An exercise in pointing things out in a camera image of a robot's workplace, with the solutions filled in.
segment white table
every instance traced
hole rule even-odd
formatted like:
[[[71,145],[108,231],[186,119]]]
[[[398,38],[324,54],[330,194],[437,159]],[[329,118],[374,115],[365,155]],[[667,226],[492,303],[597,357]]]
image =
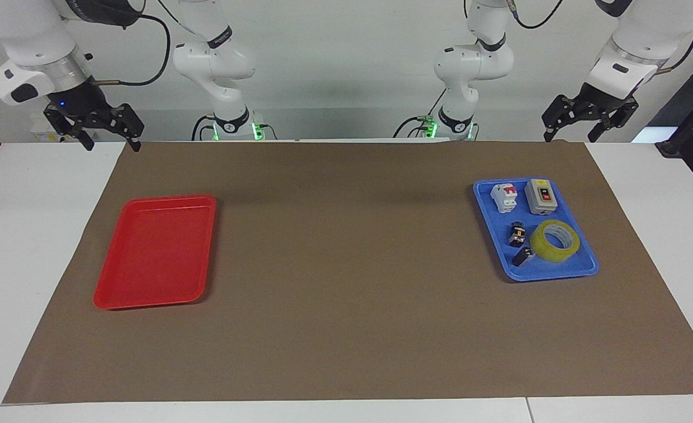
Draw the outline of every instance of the white table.
[[[122,145],[0,149],[0,403]],[[693,174],[652,145],[588,148],[693,328]],[[1,406],[0,421],[686,423],[693,395]]]

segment yellow tape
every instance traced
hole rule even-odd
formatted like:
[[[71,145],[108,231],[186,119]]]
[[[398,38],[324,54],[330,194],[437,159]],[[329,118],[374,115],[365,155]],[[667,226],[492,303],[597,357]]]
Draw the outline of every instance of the yellow tape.
[[[558,241],[563,244],[563,247],[556,247],[550,243],[545,237],[545,234],[555,236]],[[561,222],[561,220],[545,220],[542,222],[531,238],[532,249],[534,254],[538,257],[542,257],[544,260],[551,261],[553,263],[562,263],[569,257],[579,251],[581,247],[581,239],[575,232],[574,228],[570,227],[568,224]]]

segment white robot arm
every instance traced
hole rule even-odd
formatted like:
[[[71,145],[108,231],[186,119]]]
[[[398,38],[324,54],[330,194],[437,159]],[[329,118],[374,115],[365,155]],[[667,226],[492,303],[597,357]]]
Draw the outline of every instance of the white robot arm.
[[[64,26],[64,10],[67,17],[124,27],[142,15],[128,0],[0,1],[0,43],[9,56],[0,67],[0,99],[16,105],[47,96],[43,114],[59,134],[77,137],[91,150],[93,140],[83,128],[106,129],[139,150],[135,139],[145,125],[128,104],[107,103]]]
[[[564,126],[596,120],[589,132],[595,142],[608,129],[625,125],[639,107],[634,92],[653,76],[693,32],[693,0],[596,0],[618,17],[618,29],[602,48],[574,99],[560,95],[543,113],[545,141]]]
[[[255,57],[239,45],[217,0],[179,0],[185,26],[206,42],[180,43],[174,50],[174,67],[206,89],[212,97],[217,133],[231,139],[259,137],[236,80],[255,74]]]
[[[435,75],[446,84],[443,103],[434,114],[437,136],[465,139],[480,96],[470,84],[508,75],[513,51],[505,43],[510,11],[505,0],[475,0],[468,11],[467,27],[476,36],[474,45],[446,48],[435,58]]]

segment plastic tray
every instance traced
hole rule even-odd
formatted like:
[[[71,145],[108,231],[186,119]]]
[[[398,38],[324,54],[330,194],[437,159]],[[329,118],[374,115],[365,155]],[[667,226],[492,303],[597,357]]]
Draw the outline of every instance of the plastic tray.
[[[529,212],[524,188],[531,179],[548,178],[533,176],[519,177],[518,179],[491,179],[480,180],[474,184],[474,195],[477,203],[480,204],[481,212],[483,212],[485,217],[485,222],[505,273],[514,281],[519,282],[578,278],[596,274],[600,269],[599,262],[596,256],[594,256],[594,252],[591,251],[591,247],[589,247],[589,243],[575,221],[574,216],[572,216],[565,198],[563,198],[553,180],[550,179],[550,183],[553,186],[553,194],[556,200],[558,200],[558,208],[550,216],[539,216]],[[513,184],[518,191],[518,198],[516,198],[518,206],[510,213],[499,213],[495,206],[495,201],[490,196],[492,188],[497,184]],[[548,219],[562,220],[577,231],[581,239],[579,251],[563,263],[551,263],[535,256],[521,267],[514,266],[512,264],[513,257],[522,247],[511,247],[508,245],[508,238],[511,236],[511,224],[515,221],[524,224],[524,228],[527,231],[527,241],[523,246],[530,246],[529,237],[542,222]]]
[[[212,196],[132,200],[121,210],[93,295],[104,310],[190,303],[203,294]]]

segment brown table cover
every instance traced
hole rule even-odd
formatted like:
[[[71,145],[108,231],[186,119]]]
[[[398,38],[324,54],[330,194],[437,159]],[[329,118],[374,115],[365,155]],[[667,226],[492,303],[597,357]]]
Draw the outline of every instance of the brown table cover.
[[[526,176],[598,275],[505,276],[470,186]],[[123,204],[194,193],[222,204],[203,298],[98,310]],[[693,332],[584,145],[155,143],[119,158],[5,402],[640,394],[693,394]]]

